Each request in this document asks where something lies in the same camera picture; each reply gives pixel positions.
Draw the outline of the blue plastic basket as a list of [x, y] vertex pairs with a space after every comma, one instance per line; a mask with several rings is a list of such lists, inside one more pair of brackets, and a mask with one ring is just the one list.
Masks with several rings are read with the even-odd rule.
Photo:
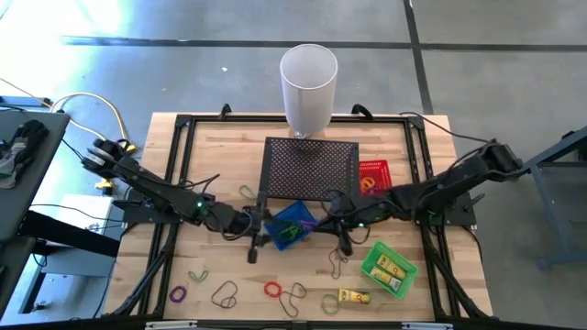
[[275, 215], [272, 223], [264, 224], [271, 241], [279, 251], [291, 248], [312, 232], [304, 231], [299, 226], [300, 221], [317, 222], [305, 204], [298, 200]]

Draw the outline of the blue metal bar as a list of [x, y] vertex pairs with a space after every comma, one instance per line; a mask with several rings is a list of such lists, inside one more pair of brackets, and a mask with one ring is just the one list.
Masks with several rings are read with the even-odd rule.
[[5, 96], [0, 95], [0, 106], [2, 107], [43, 107], [51, 108], [52, 101], [49, 98], [37, 99], [30, 96]]

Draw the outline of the green plastic basket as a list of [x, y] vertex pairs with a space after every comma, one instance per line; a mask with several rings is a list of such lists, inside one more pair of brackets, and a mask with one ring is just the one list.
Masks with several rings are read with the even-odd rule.
[[[377, 267], [380, 270], [384, 270], [377, 265], [377, 260], [381, 254], [384, 254], [387, 257], [389, 257], [393, 262], [395, 262], [398, 266], [400, 266], [405, 271], [405, 278], [403, 280], [400, 280], [402, 283], [400, 285], [400, 288], [397, 291], [393, 291], [387, 285], [383, 284], [379, 280], [376, 280], [375, 278], [372, 277], [372, 275], [370, 275], [371, 269], [373, 267]], [[374, 243], [373, 247], [371, 248], [371, 250], [369, 251], [369, 253], [365, 257], [365, 259], [362, 261], [360, 269], [367, 277], [372, 279], [375, 283], [380, 285], [387, 292], [389, 292], [392, 296], [394, 296], [398, 299], [404, 298], [404, 296], [409, 291], [410, 287], [412, 286], [412, 284], [418, 274], [417, 266], [412, 264], [409, 260], [407, 260], [404, 256], [402, 256], [401, 254], [399, 254], [398, 252], [396, 252], [392, 248], [383, 244], [383, 242], [381, 242], [381, 241], [376, 241]]]

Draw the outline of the dark rubber band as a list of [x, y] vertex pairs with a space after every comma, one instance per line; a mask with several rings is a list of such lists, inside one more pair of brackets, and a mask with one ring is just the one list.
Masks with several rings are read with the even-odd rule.
[[279, 295], [278, 301], [286, 315], [295, 318], [299, 315], [295, 300], [303, 299], [306, 295], [306, 287], [300, 282], [295, 282], [289, 290], [285, 290]]
[[335, 280], [339, 279], [342, 274], [342, 265], [348, 263], [348, 258], [336, 247], [329, 252], [328, 261], [331, 265], [331, 277]]
[[231, 309], [238, 303], [237, 293], [238, 285], [232, 280], [227, 280], [211, 295], [211, 303], [223, 309]]

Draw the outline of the white cylindrical cup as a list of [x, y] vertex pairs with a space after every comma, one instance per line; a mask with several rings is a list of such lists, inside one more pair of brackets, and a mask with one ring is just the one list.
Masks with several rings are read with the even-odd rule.
[[286, 121], [295, 138], [322, 132], [334, 110], [338, 59], [328, 48], [301, 44], [287, 50], [280, 61]]

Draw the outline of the yellow crayon box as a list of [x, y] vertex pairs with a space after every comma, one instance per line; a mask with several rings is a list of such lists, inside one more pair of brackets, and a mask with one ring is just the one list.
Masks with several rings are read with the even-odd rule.
[[341, 303], [369, 304], [371, 302], [371, 296], [367, 292], [339, 289], [338, 300]]
[[373, 267], [371, 269], [370, 275], [372, 275], [372, 277], [375, 278], [376, 280], [387, 285], [393, 291], [397, 291], [400, 288], [400, 285], [402, 283], [400, 280], [395, 278], [390, 273], [388, 273], [384, 270], [378, 269], [377, 267]]
[[403, 280], [405, 278], [405, 271], [384, 254], [379, 256], [377, 265], [398, 280]]

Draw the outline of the blue-grey metal table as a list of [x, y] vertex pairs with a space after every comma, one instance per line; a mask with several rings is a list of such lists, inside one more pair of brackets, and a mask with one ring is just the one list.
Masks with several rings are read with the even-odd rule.
[[556, 254], [540, 258], [537, 266], [587, 261], [575, 224], [587, 225], [587, 126], [565, 134], [560, 141], [524, 162], [518, 177], [530, 175], [546, 218], [556, 237]]

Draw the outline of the black perforated metal shelf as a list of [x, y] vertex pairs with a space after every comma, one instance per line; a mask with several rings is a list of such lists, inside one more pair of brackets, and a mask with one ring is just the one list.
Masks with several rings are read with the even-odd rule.
[[335, 191], [360, 196], [359, 144], [336, 140], [267, 137], [256, 208], [269, 199], [325, 202]]

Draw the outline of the white equipment box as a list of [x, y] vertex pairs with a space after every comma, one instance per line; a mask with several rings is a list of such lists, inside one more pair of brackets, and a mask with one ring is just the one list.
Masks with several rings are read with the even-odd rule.
[[[57, 206], [40, 206], [37, 210], [66, 224], [119, 241], [126, 226], [122, 223], [123, 212], [113, 206], [113, 201], [113, 197], [66, 194]], [[46, 273], [106, 277], [115, 258], [57, 246], [57, 251], [47, 256], [47, 261]]]

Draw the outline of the black grey work glove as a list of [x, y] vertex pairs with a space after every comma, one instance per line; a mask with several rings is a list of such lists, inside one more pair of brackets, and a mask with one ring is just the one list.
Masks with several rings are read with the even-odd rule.
[[0, 139], [0, 189], [12, 189], [17, 185], [48, 134], [43, 123], [29, 120], [17, 128], [9, 141]]

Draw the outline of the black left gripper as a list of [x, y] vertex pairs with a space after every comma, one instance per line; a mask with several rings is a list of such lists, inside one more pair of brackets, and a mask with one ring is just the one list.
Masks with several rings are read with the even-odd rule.
[[274, 217], [265, 202], [244, 206], [240, 211], [225, 203], [215, 205], [216, 230], [228, 241], [250, 237], [247, 262], [255, 264], [258, 248], [271, 242], [271, 236], [260, 234], [261, 223], [272, 223]]

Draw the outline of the red plastic basket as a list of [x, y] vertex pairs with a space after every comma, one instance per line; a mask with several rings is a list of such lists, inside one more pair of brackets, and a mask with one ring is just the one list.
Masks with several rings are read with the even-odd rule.
[[[377, 187], [382, 192], [393, 186], [392, 177], [389, 172], [388, 162], [386, 160], [364, 160], [360, 162], [360, 180], [364, 177], [372, 177], [377, 182]], [[367, 196], [360, 189], [361, 196]]]

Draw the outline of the black aluminium table frame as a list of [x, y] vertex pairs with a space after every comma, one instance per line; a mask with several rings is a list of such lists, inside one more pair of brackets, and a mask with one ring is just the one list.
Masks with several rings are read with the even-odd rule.
[[[392, 115], [384, 115], [372, 122], [345, 115], [341, 122], [329, 125], [321, 138], [349, 141], [359, 144], [362, 160], [386, 160], [393, 184], [404, 184], [423, 179], [425, 163], [421, 148], [428, 145], [431, 167], [445, 170], [456, 158], [454, 143], [448, 134], [449, 121], [443, 115], [429, 117], [426, 127], [418, 130], [402, 124]], [[221, 202], [236, 208], [248, 204], [238, 189], [246, 184], [257, 187], [267, 137], [287, 138], [289, 126], [276, 115], [230, 114], [224, 121], [216, 117], [198, 120], [179, 133], [180, 140], [193, 140], [187, 176], [199, 181], [210, 179], [210, 192]], [[166, 302], [163, 315], [167, 319], [254, 320], [272, 325], [288, 321], [325, 321], [335, 326], [346, 322], [430, 321], [434, 317], [433, 304], [426, 272], [425, 254], [420, 228], [411, 222], [390, 219], [369, 229], [357, 229], [352, 234], [353, 254], [342, 265], [341, 277], [330, 275], [328, 254], [337, 245], [337, 239], [327, 234], [313, 234], [279, 251], [267, 244], [258, 251], [255, 264], [247, 262], [249, 241], [228, 242], [219, 234], [202, 226], [182, 225], [172, 255], [171, 286], [186, 286], [182, 302]], [[367, 277], [361, 263], [376, 241], [394, 249], [418, 268], [418, 274], [403, 299], [392, 296]], [[206, 280], [196, 282], [189, 271], [209, 272]], [[223, 309], [211, 303], [211, 295], [225, 281], [238, 285], [238, 303]], [[295, 300], [299, 315], [286, 315], [278, 298], [268, 297], [263, 286], [277, 281], [282, 291], [295, 282], [307, 289], [305, 298]], [[369, 304], [339, 302], [337, 314], [323, 313], [320, 302], [325, 294], [338, 297], [339, 289], [367, 292]]]

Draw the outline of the white label strip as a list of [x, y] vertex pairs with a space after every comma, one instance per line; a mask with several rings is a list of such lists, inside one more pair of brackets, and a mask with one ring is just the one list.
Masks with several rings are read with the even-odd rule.
[[198, 323], [194, 320], [147, 322], [144, 330], [194, 330]]
[[405, 322], [402, 323], [402, 330], [454, 330], [454, 326], [443, 323]]

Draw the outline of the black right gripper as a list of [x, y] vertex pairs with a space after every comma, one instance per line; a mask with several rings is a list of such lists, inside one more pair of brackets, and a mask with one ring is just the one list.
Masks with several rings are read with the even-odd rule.
[[323, 192], [321, 198], [320, 205], [327, 215], [313, 224], [312, 228], [320, 229], [321, 232], [335, 231], [338, 236], [338, 249], [345, 256], [351, 256], [353, 249], [349, 230], [367, 226], [358, 218], [359, 208], [344, 192]]

